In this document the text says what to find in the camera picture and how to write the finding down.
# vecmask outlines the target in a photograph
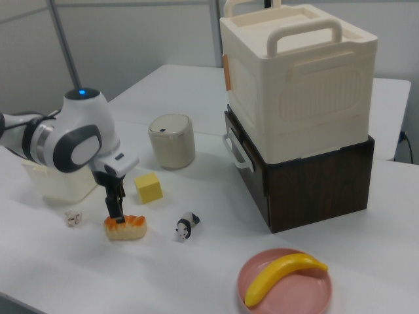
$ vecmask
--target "container lid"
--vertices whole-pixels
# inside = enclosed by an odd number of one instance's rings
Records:
[[[162,135],[181,135],[186,132],[190,121],[184,114],[165,114],[154,120],[149,130]]]

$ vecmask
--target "white plastic container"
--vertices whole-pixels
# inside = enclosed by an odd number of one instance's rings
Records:
[[[231,109],[267,164],[368,139],[377,37],[311,5],[220,19]]]
[[[46,198],[77,203],[97,185],[87,167],[62,173],[29,160],[24,160],[22,165],[37,191]]]
[[[157,162],[165,168],[182,168],[195,158],[192,120],[184,114],[165,114],[149,126]]]

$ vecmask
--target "beige cylinder container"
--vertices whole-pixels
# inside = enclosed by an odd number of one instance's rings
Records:
[[[192,120],[184,114],[165,114],[149,127],[151,146],[157,162],[165,168],[182,168],[195,157]]]

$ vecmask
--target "wooden drawer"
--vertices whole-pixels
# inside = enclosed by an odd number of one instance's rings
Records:
[[[367,208],[374,139],[304,159],[263,162],[234,113],[225,111],[231,129],[253,164],[239,169],[271,232],[311,224]],[[243,158],[235,145],[235,157]]]

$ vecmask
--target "small toy figure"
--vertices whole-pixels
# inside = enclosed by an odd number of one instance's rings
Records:
[[[182,218],[177,222],[177,234],[184,240],[191,236],[192,227],[199,223],[199,217],[190,211],[183,214]]]
[[[82,213],[79,211],[66,211],[65,215],[67,217],[67,225],[69,227],[74,227],[75,225],[79,224],[81,221]]]

